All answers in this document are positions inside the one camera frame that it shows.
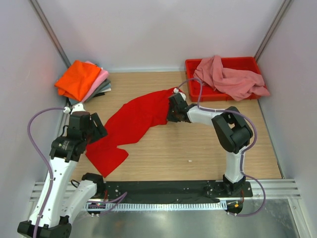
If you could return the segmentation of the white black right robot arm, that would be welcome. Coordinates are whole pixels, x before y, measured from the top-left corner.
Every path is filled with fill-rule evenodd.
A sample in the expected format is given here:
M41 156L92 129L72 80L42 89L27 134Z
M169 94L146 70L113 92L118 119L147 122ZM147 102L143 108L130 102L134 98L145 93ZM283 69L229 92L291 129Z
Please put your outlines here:
M236 107L216 110L189 105L180 92L174 93L168 100L168 121L201 123L214 128L220 145L226 151L223 190L228 196L238 194L246 180L243 172L245 150L253 137L245 118Z

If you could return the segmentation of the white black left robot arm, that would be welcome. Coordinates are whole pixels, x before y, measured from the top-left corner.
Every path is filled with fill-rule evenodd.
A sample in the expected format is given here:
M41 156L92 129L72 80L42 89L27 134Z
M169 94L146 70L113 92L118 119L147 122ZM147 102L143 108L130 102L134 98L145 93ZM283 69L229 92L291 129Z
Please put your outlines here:
M87 145L102 139L107 131L98 114L91 114L83 103L63 108L69 123L51 145L50 159L44 160L48 174L33 213L20 222L19 234L26 238L67 238L77 215L91 198L104 195L103 177L86 173L78 187L65 199L70 177Z

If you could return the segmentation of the red t shirt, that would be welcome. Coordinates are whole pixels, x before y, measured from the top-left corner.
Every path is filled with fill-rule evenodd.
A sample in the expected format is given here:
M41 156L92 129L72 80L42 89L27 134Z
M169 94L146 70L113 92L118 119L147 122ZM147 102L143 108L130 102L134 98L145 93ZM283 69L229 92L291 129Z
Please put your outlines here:
M176 91L170 88L137 97L107 120L107 136L86 147L86 157L104 178L129 155L118 146L137 143L149 128L167 124L168 98Z

